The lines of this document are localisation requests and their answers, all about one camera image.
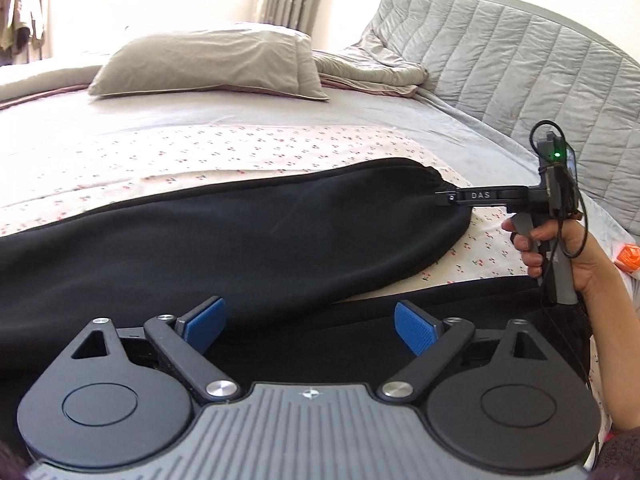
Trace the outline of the person's right forearm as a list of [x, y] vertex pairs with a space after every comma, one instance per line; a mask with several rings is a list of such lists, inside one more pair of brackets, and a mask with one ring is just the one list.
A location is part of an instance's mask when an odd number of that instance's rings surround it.
[[639, 319], [622, 277], [607, 261], [593, 266], [577, 288], [596, 342], [603, 401], [614, 427], [639, 427]]

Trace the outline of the person's right hand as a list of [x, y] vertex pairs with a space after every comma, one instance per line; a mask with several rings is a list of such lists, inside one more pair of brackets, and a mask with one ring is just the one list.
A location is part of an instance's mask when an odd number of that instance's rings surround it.
[[532, 278], [542, 275], [542, 255], [536, 252], [536, 243], [556, 242], [561, 234], [558, 249], [570, 259], [575, 288], [585, 298], [615, 292], [626, 292], [620, 272], [589, 231], [576, 220], [567, 220], [562, 226], [556, 220], [544, 222], [528, 235], [518, 234], [513, 222], [507, 218], [502, 228], [512, 235], [512, 244], [520, 252], [521, 259]]

